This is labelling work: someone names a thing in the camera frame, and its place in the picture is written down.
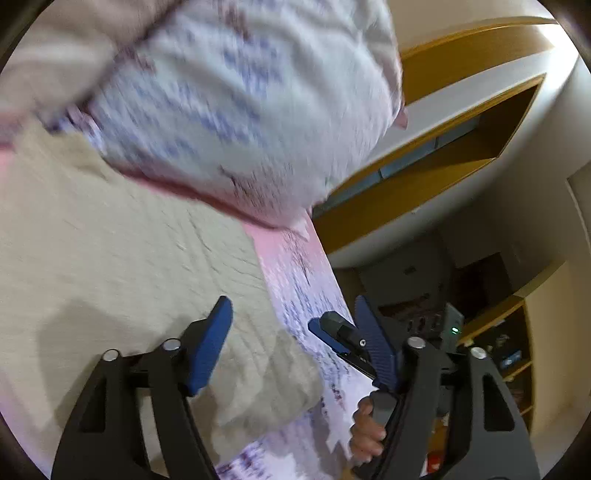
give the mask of finger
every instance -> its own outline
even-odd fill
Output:
[[[369,397],[365,397],[359,400],[357,408],[362,415],[369,415],[370,413],[372,413],[372,410],[374,409],[374,403],[371,401]]]
[[[360,449],[357,445],[355,445],[352,441],[349,442],[349,446],[351,448],[351,453],[353,454],[353,458],[359,462],[367,463],[370,462],[372,456],[370,453]]]
[[[367,435],[374,440],[384,440],[386,438],[386,430],[384,427],[375,422],[369,415],[362,415],[359,410],[353,414],[355,427],[359,433]]]
[[[364,452],[371,453],[372,455],[381,455],[384,451],[384,446],[368,437],[359,433],[353,433],[351,442]]]

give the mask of human hand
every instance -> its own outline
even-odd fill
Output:
[[[381,441],[386,438],[386,430],[371,417],[374,404],[369,397],[362,398],[357,407],[353,414],[355,424],[350,430],[349,446],[357,461],[367,463],[384,451]]]

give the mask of beige blanket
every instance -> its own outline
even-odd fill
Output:
[[[51,137],[33,122],[18,140],[0,181],[0,265],[2,389],[19,399],[48,456],[100,353],[152,349],[221,294],[233,302],[233,326],[191,404],[214,463],[322,394],[315,363],[275,317],[242,225],[121,177],[80,135]]]

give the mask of blue gripper pad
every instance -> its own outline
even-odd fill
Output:
[[[220,297],[207,319],[201,322],[208,322],[208,325],[197,348],[189,358],[190,375],[186,381],[186,387],[190,396],[196,395],[205,387],[212,376],[213,368],[216,366],[232,325],[230,299]]]
[[[329,347],[331,347],[337,353],[350,353],[348,348],[345,348],[341,345],[337,340],[332,338],[328,333],[326,333],[322,327],[320,326],[320,319],[314,318],[308,322],[308,330],[311,331],[314,335],[316,335],[320,340],[326,343]]]
[[[365,348],[375,369],[376,379],[391,392],[396,391],[398,375],[395,353],[363,295],[355,299],[355,325],[365,339]]]

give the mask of silver screw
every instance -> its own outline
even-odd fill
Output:
[[[425,348],[426,345],[425,340],[420,337],[409,337],[407,343],[409,347],[412,347],[416,350],[421,350]]]
[[[115,349],[107,350],[103,353],[103,360],[105,362],[112,362],[113,360],[117,360],[119,358],[119,351]]]
[[[162,344],[162,348],[164,348],[167,352],[174,352],[178,350],[181,346],[181,341],[178,338],[169,338]]]
[[[486,352],[479,346],[471,348],[470,353],[473,357],[477,358],[478,360],[484,360],[486,358]]]

